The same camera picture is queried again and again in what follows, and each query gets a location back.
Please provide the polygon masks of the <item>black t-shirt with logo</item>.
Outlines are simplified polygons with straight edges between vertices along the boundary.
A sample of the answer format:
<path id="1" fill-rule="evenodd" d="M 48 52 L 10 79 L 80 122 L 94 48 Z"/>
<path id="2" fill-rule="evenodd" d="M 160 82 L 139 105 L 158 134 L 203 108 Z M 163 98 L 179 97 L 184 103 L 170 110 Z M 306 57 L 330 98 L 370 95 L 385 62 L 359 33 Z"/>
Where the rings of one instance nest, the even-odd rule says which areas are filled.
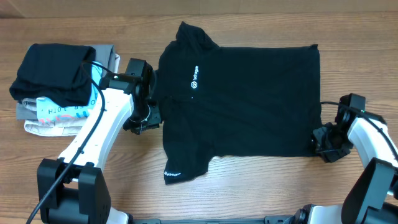
<path id="1" fill-rule="evenodd" d="M 222 156 L 312 157 L 321 126 L 317 45 L 221 47 L 181 23 L 159 59 L 166 184 L 206 174 Z"/>

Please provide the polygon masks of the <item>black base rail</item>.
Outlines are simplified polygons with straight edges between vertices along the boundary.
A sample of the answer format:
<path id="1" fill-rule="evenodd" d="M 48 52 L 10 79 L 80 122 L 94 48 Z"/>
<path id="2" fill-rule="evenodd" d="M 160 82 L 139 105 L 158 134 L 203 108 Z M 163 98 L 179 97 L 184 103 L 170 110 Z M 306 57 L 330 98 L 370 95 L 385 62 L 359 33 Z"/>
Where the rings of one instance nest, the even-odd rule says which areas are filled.
<path id="1" fill-rule="evenodd" d="M 160 220 L 135 219 L 129 215 L 127 224 L 292 224 L 305 223 L 305 215 L 265 216 L 264 218 L 233 218 L 233 219 L 204 219 L 204 220 Z"/>

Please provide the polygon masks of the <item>folded light blue printed shirt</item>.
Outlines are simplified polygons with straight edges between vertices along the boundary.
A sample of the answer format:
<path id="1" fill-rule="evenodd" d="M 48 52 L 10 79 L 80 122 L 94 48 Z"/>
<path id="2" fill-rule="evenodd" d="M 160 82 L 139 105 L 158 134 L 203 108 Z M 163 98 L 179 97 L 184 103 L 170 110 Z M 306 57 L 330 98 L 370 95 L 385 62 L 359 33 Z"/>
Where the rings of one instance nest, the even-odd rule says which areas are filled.
<path id="1" fill-rule="evenodd" d="M 102 68 L 97 64 L 62 62 L 35 69 L 32 81 L 39 86 L 37 119 L 42 123 L 88 116 L 94 107 Z"/>

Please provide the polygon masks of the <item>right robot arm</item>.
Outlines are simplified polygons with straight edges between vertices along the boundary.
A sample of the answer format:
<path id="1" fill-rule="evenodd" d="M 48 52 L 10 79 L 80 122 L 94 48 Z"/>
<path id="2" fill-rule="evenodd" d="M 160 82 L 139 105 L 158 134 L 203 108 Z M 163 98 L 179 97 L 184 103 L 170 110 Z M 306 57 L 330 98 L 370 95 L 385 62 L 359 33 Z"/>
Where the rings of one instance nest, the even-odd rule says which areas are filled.
<path id="1" fill-rule="evenodd" d="M 397 197 L 397 148 L 387 126 L 356 118 L 348 140 L 357 148 L 364 171 L 343 204 L 302 208 L 288 223 L 397 224 L 397 206 L 385 201 L 387 195 Z"/>

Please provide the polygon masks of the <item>folded gray garment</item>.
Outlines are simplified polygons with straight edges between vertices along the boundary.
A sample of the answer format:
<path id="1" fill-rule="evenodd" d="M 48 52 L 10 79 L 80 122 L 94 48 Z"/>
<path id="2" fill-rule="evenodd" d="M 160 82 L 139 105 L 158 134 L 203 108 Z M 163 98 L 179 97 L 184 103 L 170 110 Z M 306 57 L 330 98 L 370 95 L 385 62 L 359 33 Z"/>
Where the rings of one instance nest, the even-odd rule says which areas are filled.
<path id="1" fill-rule="evenodd" d="M 118 66 L 116 65 L 116 52 L 114 45 L 111 44 L 94 44 L 90 47 L 96 50 L 95 61 L 102 64 L 102 66 L 114 71 Z M 26 98 L 19 100 L 16 105 L 16 119 L 17 120 L 37 120 L 36 99 Z"/>

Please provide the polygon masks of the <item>folded black garment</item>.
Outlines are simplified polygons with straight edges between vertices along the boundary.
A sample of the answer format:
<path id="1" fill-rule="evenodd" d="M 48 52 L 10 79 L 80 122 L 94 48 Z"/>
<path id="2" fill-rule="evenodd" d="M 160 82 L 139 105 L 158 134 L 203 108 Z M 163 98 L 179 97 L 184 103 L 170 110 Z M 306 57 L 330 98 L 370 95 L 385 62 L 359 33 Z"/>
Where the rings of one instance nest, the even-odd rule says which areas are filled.
<path id="1" fill-rule="evenodd" d="M 33 44 L 9 88 L 15 100 L 47 97 L 61 107 L 86 106 L 91 95 L 91 70 L 96 50 L 84 45 Z"/>

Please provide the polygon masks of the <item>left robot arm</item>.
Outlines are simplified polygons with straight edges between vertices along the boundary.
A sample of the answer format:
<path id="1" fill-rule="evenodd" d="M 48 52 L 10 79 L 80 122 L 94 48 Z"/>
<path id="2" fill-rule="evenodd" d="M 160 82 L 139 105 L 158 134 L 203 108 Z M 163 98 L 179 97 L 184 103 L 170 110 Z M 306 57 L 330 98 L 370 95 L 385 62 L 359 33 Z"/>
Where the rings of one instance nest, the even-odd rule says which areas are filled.
<path id="1" fill-rule="evenodd" d="M 156 85 L 155 72 L 109 73 L 93 84 L 99 96 L 86 123 L 57 159 L 43 159 L 37 169 L 35 211 L 43 223 L 133 223 L 112 207 L 103 171 L 121 129 L 141 134 L 159 127 Z"/>

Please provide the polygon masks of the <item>folded beige garment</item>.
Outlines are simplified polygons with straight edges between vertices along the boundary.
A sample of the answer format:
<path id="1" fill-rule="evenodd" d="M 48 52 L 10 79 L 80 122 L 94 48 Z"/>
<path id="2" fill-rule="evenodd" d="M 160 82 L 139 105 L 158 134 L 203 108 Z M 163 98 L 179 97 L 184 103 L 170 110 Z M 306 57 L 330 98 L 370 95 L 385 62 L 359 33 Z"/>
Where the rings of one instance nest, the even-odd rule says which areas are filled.
<path id="1" fill-rule="evenodd" d="M 95 107 L 98 91 L 91 87 L 89 103 L 86 106 L 62 107 L 50 98 L 36 99 L 37 120 L 23 120 L 24 129 L 31 134 L 45 137 L 76 136 Z"/>

